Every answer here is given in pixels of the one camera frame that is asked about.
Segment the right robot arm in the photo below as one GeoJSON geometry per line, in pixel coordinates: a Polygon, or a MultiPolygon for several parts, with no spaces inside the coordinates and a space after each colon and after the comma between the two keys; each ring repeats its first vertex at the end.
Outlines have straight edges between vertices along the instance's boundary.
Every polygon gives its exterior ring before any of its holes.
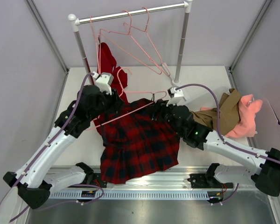
{"type": "Polygon", "coordinates": [[[269,196],[280,195],[280,150],[271,148],[266,151],[229,140],[195,122],[186,106],[170,105],[164,100],[154,103],[151,118],[168,124],[189,147],[213,152],[239,163],[239,166],[231,167],[211,164],[205,175],[210,185],[226,182],[253,184],[269,196]]]}

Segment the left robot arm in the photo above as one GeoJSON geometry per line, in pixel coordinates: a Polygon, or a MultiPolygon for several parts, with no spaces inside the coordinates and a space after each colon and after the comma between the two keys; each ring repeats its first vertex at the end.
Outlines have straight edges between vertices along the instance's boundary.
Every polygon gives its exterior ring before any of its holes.
{"type": "Polygon", "coordinates": [[[32,209],[41,207],[50,195],[76,184],[89,183],[93,171],[80,162],[56,176],[47,172],[91,122],[105,113],[118,112],[124,105],[116,89],[101,91],[94,85],[84,86],[67,109],[60,113],[46,140],[16,172],[7,172],[3,180],[17,187],[18,196],[32,209]]]}

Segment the red plaid skirt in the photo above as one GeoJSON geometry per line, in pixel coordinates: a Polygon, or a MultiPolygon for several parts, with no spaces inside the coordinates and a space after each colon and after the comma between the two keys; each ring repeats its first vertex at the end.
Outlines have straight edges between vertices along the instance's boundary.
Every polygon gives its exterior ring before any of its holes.
{"type": "Polygon", "coordinates": [[[150,103],[145,98],[133,101],[96,126],[105,126],[100,158],[103,181],[124,184],[178,164],[180,138],[168,124],[151,119],[150,103]]]}

